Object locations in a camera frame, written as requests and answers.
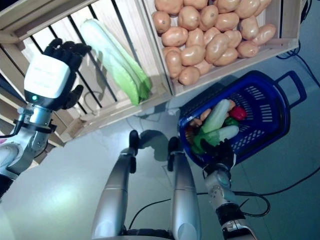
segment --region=green pepper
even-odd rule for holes
[[[230,126],[230,125],[235,125],[239,126],[239,122],[235,120],[233,117],[228,117],[226,120],[224,120],[224,126]]]

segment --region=basket handle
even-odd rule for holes
[[[289,104],[288,108],[292,109],[307,99],[307,93],[306,93],[305,87],[304,87],[301,79],[298,77],[296,72],[295,71],[288,71],[287,73],[285,73],[284,75],[282,75],[281,77],[279,77],[277,80],[274,81],[274,85],[280,91],[281,94],[283,94],[284,96],[286,95],[284,90],[279,85],[279,82],[281,80],[285,79],[286,77],[290,77],[293,80],[293,82],[296,86],[296,89],[298,90],[299,95],[300,95],[300,98],[297,101]]]

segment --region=blue plastic basket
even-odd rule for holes
[[[300,95],[289,104],[279,82],[290,77]],[[307,99],[305,88],[294,71],[289,71],[273,80],[259,71],[250,71],[227,87],[213,85],[181,107],[179,135],[188,156],[201,168],[212,157],[197,155],[191,151],[185,129],[194,118],[199,118],[206,109],[214,107],[222,99],[231,99],[245,109],[247,117],[239,123],[239,133],[230,139],[236,164],[286,135],[290,129],[290,109]]]

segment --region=gray floor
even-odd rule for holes
[[[320,3],[314,1],[308,19],[301,25],[301,56],[320,78],[318,63]],[[259,70],[276,79],[295,70],[307,91],[307,100],[291,110],[290,132],[256,155],[237,165],[232,172],[234,190],[272,192],[303,178],[320,165],[320,89],[296,58],[272,58],[235,74]],[[286,84],[290,99],[295,97]],[[88,240],[101,190],[118,157],[127,146],[131,129],[155,134],[137,157],[137,173],[130,176],[129,201],[125,225],[134,214],[153,201],[170,198],[172,175],[166,171],[168,139],[177,135],[181,106],[203,89],[181,96],[157,108],[148,117],[132,116],[54,149],[43,163],[24,172],[14,182],[0,204],[1,239],[11,240]],[[190,163],[198,192],[206,191],[201,169]],[[248,218],[261,240],[319,240],[320,174],[286,192],[268,197],[270,213],[263,218]],[[199,196],[202,239],[222,240],[217,217],[206,195]],[[250,199],[247,212],[264,210],[264,203]],[[167,229],[170,203],[160,203],[143,211],[134,228]],[[5,223],[12,228],[10,233]]]

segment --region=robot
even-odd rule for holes
[[[26,108],[18,109],[19,117],[7,140],[0,145],[0,197],[12,182],[41,153],[49,135],[55,131],[53,111],[69,109],[79,100],[83,87],[72,87],[83,57],[90,46],[54,39],[44,53],[30,63],[24,80]],[[174,171],[174,191],[170,229],[126,229],[124,227],[129,175],[136,172],[139,134],[131,131],[129,147],[123,150],[102,191],[92,224],[92,240],[200,240],[201,223],[197,191],[192,172],[179,139],[168,144],[168,171]],[[203,149],[212,156],[205,185],[209,202],[215,210],[225,240],[257,240],[231,191],[231,168],[236,156],[226,139],[218,146],[202,140]]]

